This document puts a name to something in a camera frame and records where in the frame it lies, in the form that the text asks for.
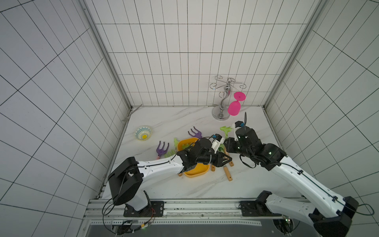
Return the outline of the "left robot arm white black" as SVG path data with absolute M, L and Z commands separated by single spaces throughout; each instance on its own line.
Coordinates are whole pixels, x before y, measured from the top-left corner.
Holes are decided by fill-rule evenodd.
M 213 142 L 201 138 L 175 155 L 161 160 L 138 162 L 134 157 L 127 158 L 108 176 L 112 204 L 127 204 L 141 212 L 151 207 L 146 188 L 152 184 L 189 172 L 198 164 L 223 167 L 232 161 L 232 157 L 219 151 L 224 141 L 223 137 Z

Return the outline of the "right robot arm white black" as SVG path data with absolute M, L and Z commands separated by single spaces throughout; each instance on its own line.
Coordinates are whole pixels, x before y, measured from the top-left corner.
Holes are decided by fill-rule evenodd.
M 358 208 L 353 197 L 343 197 L 328 189 L 300 168 L 278 146 L 263 144 L 255 130 L 238 121 L 234 136 L 224 142 L 228 153 L 248 157 L 255 164 L 273 172 L 291 184 L 307 203 L 262 191 L 245 209 L 259 216 L 285 215 L 306 223 L 323 237 L 345 237 Z

